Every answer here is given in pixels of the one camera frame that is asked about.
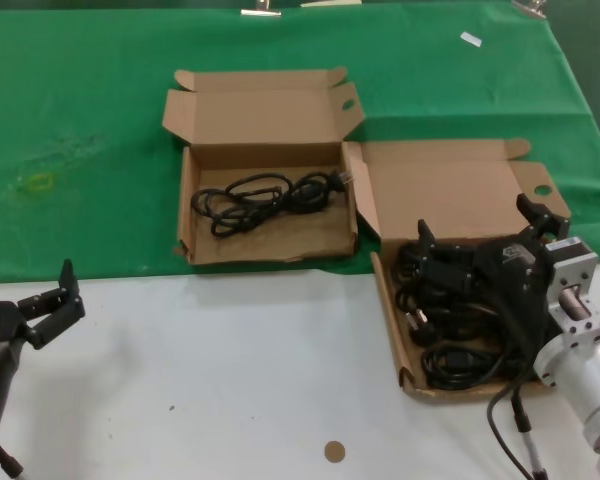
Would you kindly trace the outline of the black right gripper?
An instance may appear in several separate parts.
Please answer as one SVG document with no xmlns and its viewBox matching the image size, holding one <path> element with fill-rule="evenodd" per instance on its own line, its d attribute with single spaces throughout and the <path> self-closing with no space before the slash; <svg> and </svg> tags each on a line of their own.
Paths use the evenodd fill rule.
<svg viewBox="0 0 600 480">
<path fill-rule="evenodd" d="M 521 193 L 516 207 L 527 221 L 520 232 L 522 237 L 567 237 L 570 220 L 553 213 L 545 204 L 533 202 Z M 455 293 L 468 294 L 475 272 L 514 343 L 523 351 L 542 348 L 549 329 L 548 274 L 539 243 L 520 235 L 488 239 L 474 246 L 438 242 L 424 219 L 418 221 L 417 230 L 422 279 Z"/>
</svg>

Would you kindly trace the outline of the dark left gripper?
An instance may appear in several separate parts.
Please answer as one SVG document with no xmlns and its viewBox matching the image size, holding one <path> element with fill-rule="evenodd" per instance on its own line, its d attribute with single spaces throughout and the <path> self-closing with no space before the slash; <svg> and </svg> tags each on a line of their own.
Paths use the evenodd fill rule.
<svg viewBox="0 0 600 480">
<path fill-rule="evenodd" d="M 0 301 L 0 423 L 19 368 L 27 314 L 49 314 L 27 330 L 26 340 L 36 350 L 44 348 L 85 316 L 70 259 L 64 260 L 55 289 L 17 302 Z"/>
</svg>

